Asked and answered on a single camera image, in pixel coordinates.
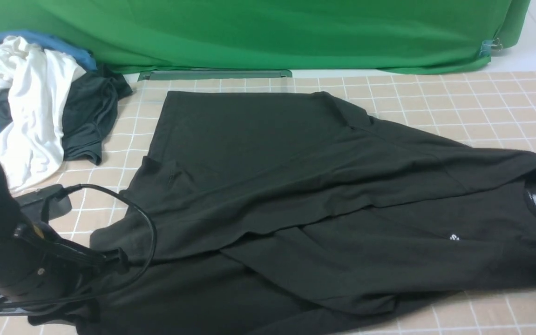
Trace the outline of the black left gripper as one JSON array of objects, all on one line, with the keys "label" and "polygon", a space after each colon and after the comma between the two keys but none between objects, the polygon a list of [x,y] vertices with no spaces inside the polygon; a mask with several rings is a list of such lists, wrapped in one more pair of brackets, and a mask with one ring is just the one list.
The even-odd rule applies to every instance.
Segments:
[{"label": "black left gripper", "polygon": [[45,220],[23,214],[0,164],[0,303],[68,303],[28,316],[31,326],[97,322],[91,272],[125,274],[127,255],[121,248],[98,251],[61,238]]}]

